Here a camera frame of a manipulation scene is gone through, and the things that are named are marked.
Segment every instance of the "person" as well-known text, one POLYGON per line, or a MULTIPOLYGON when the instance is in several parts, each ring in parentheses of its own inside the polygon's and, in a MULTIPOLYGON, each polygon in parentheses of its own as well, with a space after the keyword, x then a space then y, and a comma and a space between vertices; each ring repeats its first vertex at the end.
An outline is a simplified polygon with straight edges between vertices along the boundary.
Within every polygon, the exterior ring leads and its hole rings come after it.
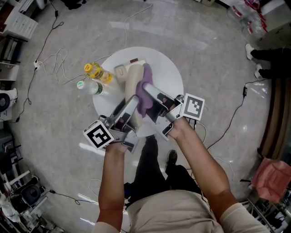
POLYGON ((79 7, 82 6, 82 4, 79 4, 78 2, 80 0, 61 0, 66 7, 69 8, 69 10, 73 10, 73 9, 78 9, 79 7))
POLYGON ((271 69, 263 69, 261 64, 256 65, 256 78, 288 78, 290 77, 291 49, 280 48, 274 50, 255 50, 250 44, 246 44, 246 57, 249 60, 256 58, 271 62, 271 69))
MULTIPOLYGON (((174 121, 169 135, 186 157, 195 181, 176 165, 170 151, 165 180, 157 161, 154 136, 147 137, 127 208, 130 232, 268 233, 233 196, 223 168, 207 151, 185 118, 174 121)), ((124 211, 124 159, 127 148, 106 148, 99 191, 100 214, 92 232, 118 233, 124 211)))

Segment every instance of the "yellow bottle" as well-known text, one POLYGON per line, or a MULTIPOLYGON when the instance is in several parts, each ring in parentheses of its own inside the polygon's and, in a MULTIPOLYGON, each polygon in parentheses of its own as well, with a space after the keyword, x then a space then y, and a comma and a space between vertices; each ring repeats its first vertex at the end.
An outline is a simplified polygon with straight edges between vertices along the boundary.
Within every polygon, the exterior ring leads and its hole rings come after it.
POLYGON ((90 78, 100 80, 105 84, 110 83, 113 79, 113 75, 104 70, 98 63, 86 64, 84 70, 90 78))

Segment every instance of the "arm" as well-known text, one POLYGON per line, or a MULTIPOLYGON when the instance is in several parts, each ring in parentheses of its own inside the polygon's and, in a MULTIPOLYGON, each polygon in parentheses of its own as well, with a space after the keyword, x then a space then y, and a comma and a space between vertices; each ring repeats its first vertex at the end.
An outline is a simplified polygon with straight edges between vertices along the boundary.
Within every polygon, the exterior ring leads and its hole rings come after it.
POLYGON ((119 232, 124 206, 124 155, 127 147, 114 143, 106 148, 102 182, 98 201, 100 214, 97 222, 115 227, 119 232))
POLYGON ((231 193, 226 173, 207 151, 185 118, 174 121, 174 128, 169 135, 178 143, 200 189, 219 220, 224 211, 238 203, 231 193))

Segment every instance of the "beige shirt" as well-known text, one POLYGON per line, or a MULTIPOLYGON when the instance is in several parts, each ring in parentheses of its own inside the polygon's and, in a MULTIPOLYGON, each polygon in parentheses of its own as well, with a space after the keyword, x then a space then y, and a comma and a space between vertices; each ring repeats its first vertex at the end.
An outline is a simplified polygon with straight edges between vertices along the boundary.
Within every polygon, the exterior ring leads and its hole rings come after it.
MULTIPOLYGON (((229 207, 220 223, 201 195, 170 190, 141 199, 127 209, 131 233, 269 233, 240 204, 229 207)), ((96 223, 93 233, 118 233, 107 223, 96 223)))

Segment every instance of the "black pants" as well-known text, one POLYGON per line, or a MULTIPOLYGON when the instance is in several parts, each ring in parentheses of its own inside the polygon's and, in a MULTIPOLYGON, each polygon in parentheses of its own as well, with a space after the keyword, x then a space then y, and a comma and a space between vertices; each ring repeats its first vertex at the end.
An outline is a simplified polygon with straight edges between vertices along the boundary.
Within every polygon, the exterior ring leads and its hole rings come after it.
POLYGON ((129 203, 171 189, 201 194, 196 182, 182 165, 167 166, 166 174, 168 178, 165 180, 158 163, 158 143, 155 137, 149 137, 141 152, 129 203))
POLYGON ((288 78, 290 77, 291 49, 253 50, 251 55, 258 60, 271 62, 270 70, 259 70, 263 78, 288 78))

